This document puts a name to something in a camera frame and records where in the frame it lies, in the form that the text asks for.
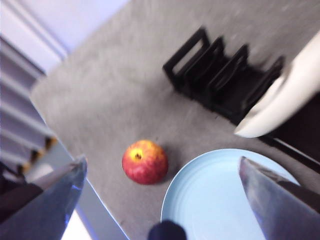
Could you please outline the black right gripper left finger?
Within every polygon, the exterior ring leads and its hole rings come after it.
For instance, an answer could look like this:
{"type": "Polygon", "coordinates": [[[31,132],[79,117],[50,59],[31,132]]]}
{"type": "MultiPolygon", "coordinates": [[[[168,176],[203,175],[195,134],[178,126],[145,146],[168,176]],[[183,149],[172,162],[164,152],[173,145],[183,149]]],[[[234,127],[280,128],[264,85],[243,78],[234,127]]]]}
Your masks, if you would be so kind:
{"type": "Polygon", "coordinates": [[[0,175],[0,238],[60,240],[87,176],[84,156],[27,182],[0,175]]]}

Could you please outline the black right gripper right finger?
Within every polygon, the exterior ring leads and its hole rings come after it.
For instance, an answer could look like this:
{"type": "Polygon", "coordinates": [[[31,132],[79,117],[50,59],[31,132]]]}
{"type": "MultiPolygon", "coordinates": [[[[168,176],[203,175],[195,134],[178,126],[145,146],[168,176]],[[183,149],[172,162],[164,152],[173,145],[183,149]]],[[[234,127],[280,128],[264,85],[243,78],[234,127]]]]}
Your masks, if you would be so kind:
{"type": "Polygon", "coordinates": [[[267,240],[318,240],[320,195],[242,157],[240,180],[267,240]]]}

